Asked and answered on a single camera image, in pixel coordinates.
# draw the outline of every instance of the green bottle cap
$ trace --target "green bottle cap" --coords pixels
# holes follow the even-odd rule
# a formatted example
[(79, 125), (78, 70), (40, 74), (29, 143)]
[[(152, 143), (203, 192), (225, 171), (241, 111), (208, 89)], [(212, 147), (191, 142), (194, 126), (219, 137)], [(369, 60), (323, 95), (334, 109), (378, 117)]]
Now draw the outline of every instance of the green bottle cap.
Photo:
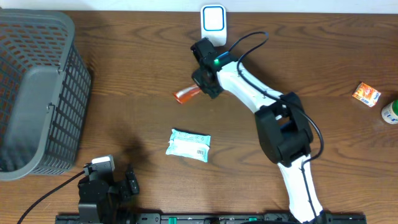
[(392, 103), (392, 110), (393, 110), (393, 112), (398, 116), (398, 100), (395, 100), (395, 101)]

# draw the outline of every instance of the bottle label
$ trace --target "bottle label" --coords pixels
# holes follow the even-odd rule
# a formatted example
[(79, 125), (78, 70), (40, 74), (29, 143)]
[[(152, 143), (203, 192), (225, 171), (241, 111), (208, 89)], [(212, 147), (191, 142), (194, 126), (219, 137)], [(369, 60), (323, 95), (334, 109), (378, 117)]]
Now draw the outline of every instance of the bottle label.
[(392, 110), (392, 103), (383, 108), (381, 116), (389, 124), (398, 124), (398, 116)]

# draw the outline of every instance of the wood grain surface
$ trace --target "wood grain surface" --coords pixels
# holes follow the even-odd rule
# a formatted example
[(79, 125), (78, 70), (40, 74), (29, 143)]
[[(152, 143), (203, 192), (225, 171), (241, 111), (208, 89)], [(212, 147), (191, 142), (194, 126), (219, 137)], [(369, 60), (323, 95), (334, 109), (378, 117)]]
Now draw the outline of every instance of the wood grain surface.
[[(264, 213), (288, 210), (278, 167), (257, 139), (254, 116), (233, 95), (199, 94), (185, 105), (172, 92), (191, 85), (198, 64), (198, 12), (66, 12), (75, 43), (95, 76), (76, 166), (61, 176), (28, 175), (0, 183), (0, 222), (15, 223), (43, 194), (113, 154), (119, 170), (132, 162), (141, 187), (134, 204), (164, 213)], [(296, 92), (325, 138), (312, 163), (318, 198), (332, 212), (365, 213), (368, 223), (398, 220), (398, 128), (381, 108), (398, 98), (398, 16), (229, 13), (229, 47), (257, 30), (268, 43), (245, 67), (276, 90)], [(262, 40), (233, 51), (241, 55)], [(382, 95), (373, 108), (351, 94), (365, 82)], [(172, 128), (211, 135), (208, 163), (166, 156)], [(319, 140), (312, 144), (318, 151)], [(77, 181), (45, 199), (26, 223), (53, 223), (76, 213)]]

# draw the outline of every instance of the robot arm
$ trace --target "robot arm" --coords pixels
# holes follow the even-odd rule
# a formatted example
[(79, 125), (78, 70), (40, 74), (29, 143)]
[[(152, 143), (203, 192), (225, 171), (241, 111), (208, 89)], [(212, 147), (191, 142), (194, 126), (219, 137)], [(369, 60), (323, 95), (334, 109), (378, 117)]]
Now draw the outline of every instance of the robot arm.
[[(195, 83), (212, 98), (216, 98), (223, 90), (231, 92), (255, 114), (262, 150), (279, 166), (284, 178), (289, 195), (290, 212), (301, 223), (313, 220), (314, 212), (301, 171), (302, 163), (310, 158), (309, 144), (313, 140), (308, 121), (301, 114), (264, 96), (245, 82), (238, 75), (237, 59), (229, 52), (218, 55), (207, 39), (197, 42), (191, 50), (200, 64), (200, 68), (192, 75)], [(281, 92), (260, 82), (242, 64), (239, 65), (239, 69), (251, 83), (267, 91), (268, 94), (302, 108), (296, 94), (282, 95)], [(289, 117), (290, 121), (279, 126), (277, 120), (282, 117)], [(306, 163), (304, 168), (313, 207), (315, 213), (319, 215), (323, 209), (315, 193), (310, 164)]]

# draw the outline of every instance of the gray basket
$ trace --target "gray basket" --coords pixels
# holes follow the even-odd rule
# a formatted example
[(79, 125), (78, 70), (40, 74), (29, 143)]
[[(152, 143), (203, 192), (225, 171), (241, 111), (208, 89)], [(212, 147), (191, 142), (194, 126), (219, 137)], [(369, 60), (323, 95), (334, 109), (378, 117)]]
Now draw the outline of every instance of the gray basket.
[(72, 168), (91, 76), (60, 12), (0, 9), (0, 180)]

